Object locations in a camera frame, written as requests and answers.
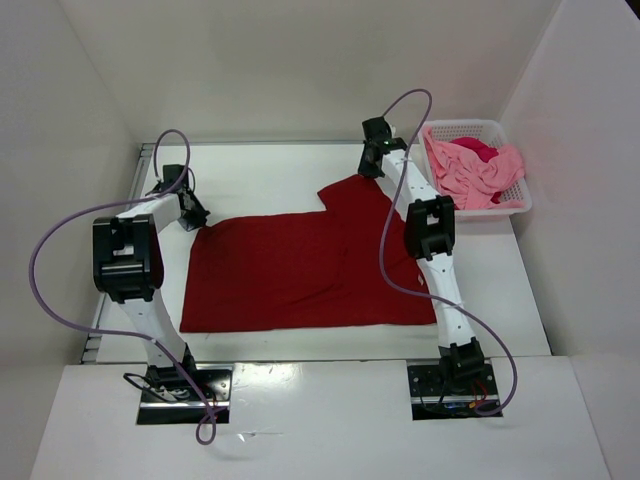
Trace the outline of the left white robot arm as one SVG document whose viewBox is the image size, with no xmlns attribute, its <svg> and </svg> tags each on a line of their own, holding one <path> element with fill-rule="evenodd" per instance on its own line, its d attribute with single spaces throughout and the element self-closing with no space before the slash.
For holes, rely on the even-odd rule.
<svg viewBox="0 0 640 480">
<path fill-rule="evenodd" d="M 189 187 L 136 205 L 92 225 L 93 279 L 147 342 L 146 381 L 180 400 L 200 385 L 195 360 L 175 329 L 161 294 L 164 263 L 158 233 L 176 222 L 185 231 L 206 225 L 209 211 Z"/>
</svg>

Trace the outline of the dark red t-shirt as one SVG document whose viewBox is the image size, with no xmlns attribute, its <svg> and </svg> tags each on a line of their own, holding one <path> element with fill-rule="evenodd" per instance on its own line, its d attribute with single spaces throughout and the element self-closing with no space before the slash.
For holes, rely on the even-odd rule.
<svg viewBox="0 0 640 480">
<path fill-rule="evenodd" d="M 190 252 L 180 330 L 429 325 L 436 321 L 404 223 L 378 183 L 353 175 L 317 193 L 319 212 L 231 218 Z"/>
</svg>

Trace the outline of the light pink t-shirt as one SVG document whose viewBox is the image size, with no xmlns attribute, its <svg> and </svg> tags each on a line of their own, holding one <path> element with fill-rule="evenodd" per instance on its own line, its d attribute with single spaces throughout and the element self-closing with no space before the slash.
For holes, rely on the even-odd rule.
<svg viewBox="0 0 640 480">
<path fill-rule="evenodd" d="M 445 142 L 434 137 L 432 129 L 422 130 L 429 168 L 435 188 L 453 198 L 458 210 L 522 208 L 519 199 L 502 201 L 506 190 L 525 175 L 519 151 L 505 145 L 493 148 L 472 137 Z"/>
</svg>

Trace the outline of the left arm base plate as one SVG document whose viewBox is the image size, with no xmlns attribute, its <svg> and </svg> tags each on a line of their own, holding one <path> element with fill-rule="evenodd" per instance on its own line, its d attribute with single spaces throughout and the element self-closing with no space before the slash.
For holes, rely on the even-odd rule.
<svg viewBox="0 0 640 480">
<path fill-rule="evenodd" d="M 127 372 L 123 378 L 140 391 L 137 425 L 196 425 L 206 413 L 198 394 L 180 376 L 172 379 L 171 383 L 161 384 L 159 376 L 148 368 L 144 375 Z M 192 378 L 216 411 L 216 422 L 227 424 L 230 417 L 233 366 L 197 364 Z"/>
</svg>

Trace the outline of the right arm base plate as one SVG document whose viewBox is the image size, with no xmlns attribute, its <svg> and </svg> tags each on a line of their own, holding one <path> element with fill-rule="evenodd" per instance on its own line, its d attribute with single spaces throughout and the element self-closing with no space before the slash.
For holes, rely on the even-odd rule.
<svg viewBox="0 0 640 480">
<path fill-rule="evenodd" d="M 471 380 L 445 385 L 436 362 L 409 362 L 407 377 L 414 421 L 480 418 L 477 409 L 491 411 L 500 406 L 492 365 Z"/>
</svg>

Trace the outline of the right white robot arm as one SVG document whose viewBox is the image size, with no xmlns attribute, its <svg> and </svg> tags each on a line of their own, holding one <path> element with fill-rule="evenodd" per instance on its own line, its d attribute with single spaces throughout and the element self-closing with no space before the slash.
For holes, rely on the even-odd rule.
<svg viewBox="0 0 640 480">
<path fill-rule="evenodd" d="M 471 326 L 476 317 L 463 307 L 456 277 L 454 201 L 429 184 L 399 138 L 366 140 L 358 173 L 389 179 L 396 188 L 392 202 L 406 203 L 404 247 L 424 277 L 424 296 L 436 315 L 439 382 L 446 391 L 460 393 L 481 376 L 485 356 Z"/>
</svg>

